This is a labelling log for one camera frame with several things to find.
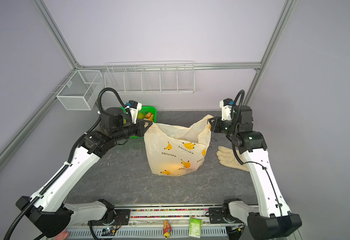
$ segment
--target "white bracket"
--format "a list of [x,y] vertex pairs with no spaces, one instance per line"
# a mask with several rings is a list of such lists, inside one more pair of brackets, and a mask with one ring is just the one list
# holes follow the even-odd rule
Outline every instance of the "white bracket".
[[[68,167],[59,177],[59,179],[49,187],[48,191],[43,195],[43,197],[34,203],[36,208],[42,206],[43,212],[56,212],[59,209],[64,198],[68,195],[79,179],[100,159],[94,153],[88,154],[87,152],[88,150],[84,147],[76,148],[71,162],[72,165]],[[54,174],[54,176],[64,166],[66,166],[66,163]],[[31,195],[31,198],[39,196],[39,192],[43,189],[43,187]]]
[[132,118],[132,123],[136,124],[136,118],[138,117],[138,112],[142,109],[142,104],[138,103],[138,107],[135,108],[129,108],[131,112],[131,118]]
[[258,213],[258,207],[252,207],[245,204],[243,201],[233,201],[228,204],[230,214],[242,221],[245,224],[247,223],[247,217],[250,212]]
[[99,201],[87,204],[64,204],[64,206],[68,210],[74,212],[71,215],[70,223],[68,223],[67,226],[91,220],[100,220],[107,211],[106,206]]
[[225,120],[229,120],[231,121],[231,109],[232,109],[232,106],[231,105],[224,105],[224,101],[221,100],[220,101],[220,108],[222,109],[222,121],[225,121]]

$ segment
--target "pink object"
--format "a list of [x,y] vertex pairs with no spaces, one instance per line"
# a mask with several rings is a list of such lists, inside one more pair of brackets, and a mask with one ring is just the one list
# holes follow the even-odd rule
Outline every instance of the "pink object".
[[59,233],[54,237],[54,240],[64,240],[68,237],[69,234],[70,233],[66,232],[66,230],[64,229],[63,232]]

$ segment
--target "metal rail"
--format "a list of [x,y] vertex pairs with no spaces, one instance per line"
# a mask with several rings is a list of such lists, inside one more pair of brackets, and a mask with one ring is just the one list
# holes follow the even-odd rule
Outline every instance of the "metal rail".
[[[72,76],[74,72],[69,72],[62,82],[57,86],[54,92],[58,92],[66,81]],[[11,140],[0,151],[0,171],[11,159],[16,151],[22,146],[28,136],[34,131],[38,124],[42,121],[44,116],[50,111],[53,105],[56,103],[56,93],[51,93],[45,100],[41,107],[27,120],[27,122],[19,129],[19,131],[11,138]]]
[[57,27],[53,17],[51,16],[50,12],[47,9],[44,1],[43,0],[30,0],[30,1],[31,1],[31,4],[34,6],[36,12],[38,13],[40,19],[46,25],[48,31],[50,32],[51,36],[55,40],[60,51],[62,52],[64,57],[67,59],[71,68],[75,69],[75,68],[80,67],[80,64],[77,62],[70,47],[68,47],[67,42],[64,40],[62,33],[60,32],[59,28]]
[[221,69],[259,69],[259,62],[243,63],[194,63],[194,64],[147,64],[147,65],[107,65],[107,66],[83,66],[81,70],[105,70],[110,67],[114,68],[163,68],[163,67],[182,67],[193,66],[194,70],[221,70]]
[[270,39],[270,41],[267,45],[267,48],[264,52],[264,55],[263,55],[263,58],[261,61],[262,64],[261,64],[259,70],[257,70],[255,77],[254,77],[254,80],[252,81],[252,83],[248,89],[248,92],[245,96],[244,105],[249,104],[249,101],[251,100],[251,97],[253,96],[253,94],[254,94],[254,92],[259,84],[259,81],[264,73],[264,70],[268,65],[269,59],[271,58],[272,53],[276,48],[277,42],[279,41],[280,36],[282,35],[282,33],[284,31],[284,28],[288,22],[289,17],[291,16],[291,13],[296,5],[296,1],[297,0],[287,0],[285,2],[282,13],[280,14],[279,20],[277,22],[277,25],[273,31],[271,39]]

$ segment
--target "metal vent grille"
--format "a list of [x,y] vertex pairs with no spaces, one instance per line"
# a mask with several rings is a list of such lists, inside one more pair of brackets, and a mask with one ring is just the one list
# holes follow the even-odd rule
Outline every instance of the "metal vent grille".
[[[68,239],[83,239],[92,238],[90,230],[84,230],[83,228],[67,229],[70,233]],[[188,236],[189,227],[174,227],[172,228],[171,238],[182,238]],[[121,228],[113,236],[101,236],[102,228],[95,230],[95,234],[98,238],[163,238],[162,227],[147,227],[147,228]],[[227,236],[225,227],[221,226],[208,226],[201,228],[202,237],[221,237]]]
[[193,62],[156,65],[113,65],[105,74],[105,86],[118,93],[193,93]]

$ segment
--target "plastic bag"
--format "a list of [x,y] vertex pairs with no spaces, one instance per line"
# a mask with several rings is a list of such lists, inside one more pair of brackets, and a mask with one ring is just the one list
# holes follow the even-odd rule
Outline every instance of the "plastic bag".
[[181,176],[198,170],[211,141],[209,118],[212,116],[205,116],[191,127],[153,123],[144,134],[152,173]]

